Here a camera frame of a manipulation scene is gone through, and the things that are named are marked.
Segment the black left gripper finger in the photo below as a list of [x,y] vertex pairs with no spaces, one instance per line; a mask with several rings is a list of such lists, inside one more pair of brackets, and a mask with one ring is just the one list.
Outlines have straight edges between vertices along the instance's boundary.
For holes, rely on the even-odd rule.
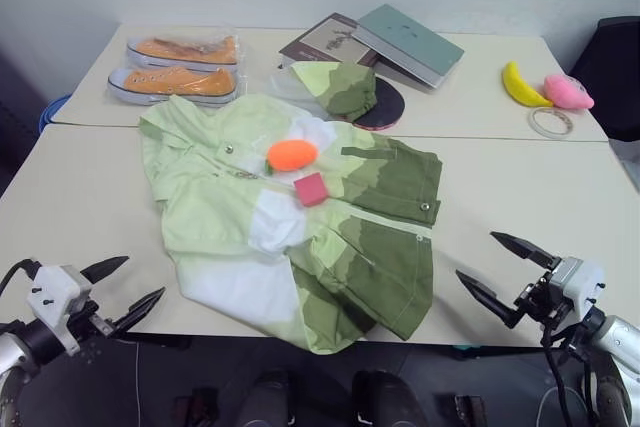
[[96,284],[109,277],[128,260],[128,256],[116,256],[108,258],[84,268],[80,271],[80,273],[91,284]]
[[132,304],[127,313],[114,323],[114,333],[126,333],[141,322],[155,307],[165,290],[165,287],[161,287]]

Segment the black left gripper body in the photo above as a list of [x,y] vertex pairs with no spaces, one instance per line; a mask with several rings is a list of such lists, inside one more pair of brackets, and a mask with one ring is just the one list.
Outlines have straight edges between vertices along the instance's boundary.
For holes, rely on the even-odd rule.
[[78,343],[84,343],[95,337],[115,338],[119,334],[117,325],[111,319],[98,315],[99,305],[89,299],[79,312],[72,314],[67,328]]

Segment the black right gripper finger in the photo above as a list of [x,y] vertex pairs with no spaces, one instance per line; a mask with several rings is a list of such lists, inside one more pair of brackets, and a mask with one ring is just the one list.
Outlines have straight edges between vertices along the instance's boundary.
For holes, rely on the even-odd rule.
[[487,310],[497,316],[503,324],[512,329],[520,321],[520,311],[509,308],[502,303],[495,292],[479,280],[457,270],[456,276],[471,296]]
[[525,239],[496,231],[492,231],[490,235],[511,253],[521,259],[529,260],[546,270],[552,271],[559,263],[557,256],[549,254]]

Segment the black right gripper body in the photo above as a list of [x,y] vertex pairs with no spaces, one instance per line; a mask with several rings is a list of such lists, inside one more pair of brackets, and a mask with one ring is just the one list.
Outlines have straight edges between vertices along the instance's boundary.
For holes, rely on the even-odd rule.
[[552,278],[552,273],[547,272],[535,284],[528,284],[514,305],[543,327],[558,330],[573,310],[573,301],[564,296],[562,287]]

